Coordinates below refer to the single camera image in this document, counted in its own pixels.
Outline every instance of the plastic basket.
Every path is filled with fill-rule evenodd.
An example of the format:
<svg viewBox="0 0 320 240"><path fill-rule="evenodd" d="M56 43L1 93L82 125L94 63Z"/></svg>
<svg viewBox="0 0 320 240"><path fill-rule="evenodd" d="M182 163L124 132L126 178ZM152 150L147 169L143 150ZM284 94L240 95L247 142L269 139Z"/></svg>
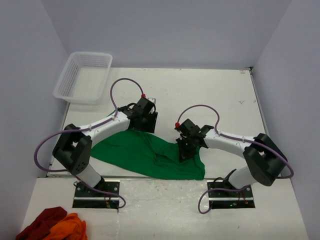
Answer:
<svg viewBox="0 0 320 240"><path fill-rule="evenodd" d="M106 53L72 53L62 70L53 95L74 104L99 104L111 62L112 56Z"/></svg>

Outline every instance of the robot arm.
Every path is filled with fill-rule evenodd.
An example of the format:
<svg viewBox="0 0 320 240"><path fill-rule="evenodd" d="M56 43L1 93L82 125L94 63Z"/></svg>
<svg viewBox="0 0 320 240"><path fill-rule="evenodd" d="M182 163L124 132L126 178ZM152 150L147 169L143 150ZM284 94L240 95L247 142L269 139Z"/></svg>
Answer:
<svg viewBox="0 0 320 240"><path fill-rule="evenodd" d="M225 138L220 135L223 132L216 133L213 126L205 125L200 128L187 119L175 129L180 132L180 138L177 139L180 162L194 157L197 152L196 149L201 147L220 149L245 159L247 166L233 170L224 178L224 187L227 189L240 189L256 182L271 186L286 166L278 157L262 147L245 141ZM255 137L243 137L230 133L224 134L237 139L259 142L270 147L286 159L266 134L260 133Z"/></svg>
<svg viewBox="0 0 320 240"><path fill-rule="evenodd" d="M99 183L103 183L104 179L89 164L92 147L113 134L127 129L154 133L158 116L155 103L154 98L142 97L137 103L118 108L116 116L112 114L80 127L73 124L66 126L64 130L89 130L63 133L52 155L72 175L90 187L99 189Z"/></svg>

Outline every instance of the gray wall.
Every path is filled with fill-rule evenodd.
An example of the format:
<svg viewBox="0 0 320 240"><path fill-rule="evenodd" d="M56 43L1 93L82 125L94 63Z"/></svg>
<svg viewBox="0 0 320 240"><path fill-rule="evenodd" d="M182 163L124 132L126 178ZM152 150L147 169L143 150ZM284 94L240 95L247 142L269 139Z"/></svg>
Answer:
<svg viewBox="0 0 320 240"><path fill-rule="evenodd" d="M311 240L320 239L319 10L319 0L293 0L253 69L269 133L295 169Z"/></svg>
<svg viewBox="0 0 320 240"><path fill-rule="evenodd" d="M66 108L53 89L67 54L40 0L0 1L0 239L14 239L37 176L40 140L56 132ZM40 154L48 166L53 144Z"/></svg>
<svg viewBox="0 0 320 240"><path fill-rule="evenodd" d="M113 67L253 66L291 0L42 0L68 54Z"/></svg>

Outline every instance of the green cloth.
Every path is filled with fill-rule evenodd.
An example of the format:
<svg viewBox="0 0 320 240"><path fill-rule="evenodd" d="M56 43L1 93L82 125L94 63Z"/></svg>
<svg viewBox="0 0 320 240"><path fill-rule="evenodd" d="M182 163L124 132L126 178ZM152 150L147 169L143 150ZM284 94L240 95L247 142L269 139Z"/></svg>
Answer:
<svg viewBox="0 0 320 240"><path fill-rule="evenodd" d="M179 162L178 144L136 130L118 132L99 142L91 156L156 179L203 180L205 176L199 149L193 159Z"/></svg>

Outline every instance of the metal base plate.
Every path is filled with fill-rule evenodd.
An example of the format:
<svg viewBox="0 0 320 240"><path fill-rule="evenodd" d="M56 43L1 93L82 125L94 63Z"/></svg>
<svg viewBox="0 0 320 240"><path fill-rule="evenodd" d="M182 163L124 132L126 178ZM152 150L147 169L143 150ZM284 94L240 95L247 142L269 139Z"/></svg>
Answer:
<svg viewBox="0 0 320 240"><path fill-rule="evenodd" d="M119 181L106 181L103 186L105 192L119 194ZM119 198L92 191L81 182L77 182L72 207L75 209L119 209Z"/></svg>
<svg viewBox="0 0 320 240"><path fill-rule="evenodd" d="M224 188L222 181L207 181L209 189ZM208 193L209 206L212 209L252 209L255 208L254 195L251 186L244 191L227 192L211 191Z"/></svg>

